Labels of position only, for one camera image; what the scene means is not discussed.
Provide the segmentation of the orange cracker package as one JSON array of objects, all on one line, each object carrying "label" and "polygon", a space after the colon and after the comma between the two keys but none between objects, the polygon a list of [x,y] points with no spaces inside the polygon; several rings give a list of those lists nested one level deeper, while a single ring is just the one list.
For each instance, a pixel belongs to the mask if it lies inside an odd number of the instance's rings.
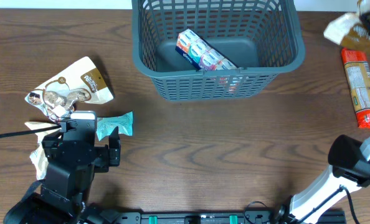
[{"label": "orange cracker package", "polygon": [[366,54],[343,48],[341,58],[358,127],[370,129],[370,68]]}]

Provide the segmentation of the panifee snack bag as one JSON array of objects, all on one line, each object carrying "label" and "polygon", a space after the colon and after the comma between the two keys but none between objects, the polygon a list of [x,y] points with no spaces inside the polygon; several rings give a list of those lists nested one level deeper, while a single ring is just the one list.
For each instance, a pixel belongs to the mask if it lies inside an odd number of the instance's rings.
[{"label": "panifee snack bag", "polygon": [[68,118],[77,102],[101,105],[112,99],[112,92],[89,57],[74,62],[24,98],[53,122]]},{"label": "panifee snack bag", "polygon": [[370,35],[359,18],[370,10],[370,0],[358,0],[357,6],[356,12],[347,12],[331,21],[323,35],[337,45],[370,54]]}]

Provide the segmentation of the Kleenex tissue multipack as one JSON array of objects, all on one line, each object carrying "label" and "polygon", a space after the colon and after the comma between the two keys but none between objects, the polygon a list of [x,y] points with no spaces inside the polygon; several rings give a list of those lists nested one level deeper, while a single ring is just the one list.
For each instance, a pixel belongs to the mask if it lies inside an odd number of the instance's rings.
[{"label": "Kleenex tissue multipack", "polygon": [[[211,47],[211,45],[191,29],[186,29],[178,34],[176,51],[198,71],[235,70],[238,68],[234,62]],[[224,76],[218,79],[218,84],[222,88],[228,86],[227,91],[230,94],[236,93],[240,95],[246,93],[246,89],[243,86],[242,88],[240,87],[243,77],[233,77],[231,81],[230,76]]]}]

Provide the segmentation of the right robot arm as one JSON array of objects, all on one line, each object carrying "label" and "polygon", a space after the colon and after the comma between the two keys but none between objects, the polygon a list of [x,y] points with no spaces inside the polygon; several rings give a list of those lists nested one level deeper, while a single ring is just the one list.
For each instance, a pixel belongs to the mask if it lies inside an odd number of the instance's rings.
[{"label": "right robot arm", "polygon": [[[331,21],[324,37],[342,47],[341,57],[359,128],[370,129],[370,0]],[[370,137],[360,142],[340,135],[328,154],[328,167],[304,191],[282,205],[273,223],[317,223],[343,197],[370,185]]]}]

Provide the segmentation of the grey plastic basket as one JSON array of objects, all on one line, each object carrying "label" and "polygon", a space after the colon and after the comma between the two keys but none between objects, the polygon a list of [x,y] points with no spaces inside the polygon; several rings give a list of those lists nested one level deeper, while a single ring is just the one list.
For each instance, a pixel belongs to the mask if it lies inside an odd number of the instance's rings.
[{"label": "grey plastic basket", "polygon": [[[132,9],[134,65],[169,101],[248,98],[305,58],[293,0],[133,0]],[[176,50],[186,29],[235,68],[196,69]]]}]

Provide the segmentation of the crumpled beige paper bag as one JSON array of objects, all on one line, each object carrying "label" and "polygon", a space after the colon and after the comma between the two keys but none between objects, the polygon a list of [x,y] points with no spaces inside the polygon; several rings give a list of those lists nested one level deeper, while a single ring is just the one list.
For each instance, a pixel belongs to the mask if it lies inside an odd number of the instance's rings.
[{"label": "crumpled beige paper bag", "polygon": [[[36,121],[28,121],[24,123],[30,130],[35,129],[43,129],[43,128],[50,128],[55,126],[55,124],[51,123],[43,123],[43,122],[36,122]],[[36,133],[37,135],[37,149],[32,151],[29,158],[31,162],[34,164],[36,168],[36,178],[37,180],[42,180],[45,178],[47,172],[47,166],[49,162],[44,152],[44,148],[42,147],[42,140],[43,138],[48,135],[52,134],[53,132],[57,131],[57,129],[42,131]]]}]

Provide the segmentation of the teal snack packet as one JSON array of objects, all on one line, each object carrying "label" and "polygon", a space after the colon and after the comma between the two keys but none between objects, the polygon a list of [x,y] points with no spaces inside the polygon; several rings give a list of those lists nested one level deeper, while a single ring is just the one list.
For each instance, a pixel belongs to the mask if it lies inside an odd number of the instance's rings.
[{"label": "teal snack packet", "polygon": [[101,141],[106,136],[111,135],[115,128],[118,128],[118,134],[132,136],[133,112],[130,111],[122,116],[98,118],[96,130],[98,140]]}]

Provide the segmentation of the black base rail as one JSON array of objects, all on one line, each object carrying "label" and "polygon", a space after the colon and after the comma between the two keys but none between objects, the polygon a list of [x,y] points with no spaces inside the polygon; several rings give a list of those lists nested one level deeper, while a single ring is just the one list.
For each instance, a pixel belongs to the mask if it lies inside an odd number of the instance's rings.
[{"label": "black base rail", "polygon": [[112,224],[246,224],[269,223],[268,210],[224,213],[139,213],[105,210],[82,218],[80,223]]}]

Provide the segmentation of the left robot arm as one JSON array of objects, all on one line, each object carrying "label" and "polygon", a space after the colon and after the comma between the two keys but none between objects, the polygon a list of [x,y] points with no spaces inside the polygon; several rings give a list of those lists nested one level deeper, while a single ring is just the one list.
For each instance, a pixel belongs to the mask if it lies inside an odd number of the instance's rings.
[{"label": "left robot arm", "polygon": [[109,143],[95,145],[96,121],[66,119],[41,144],[49,162],[45,177],[31,184],[23,198],[5,215],[4,223],[78,223],[96,173],[120,164],[118,128]]}]

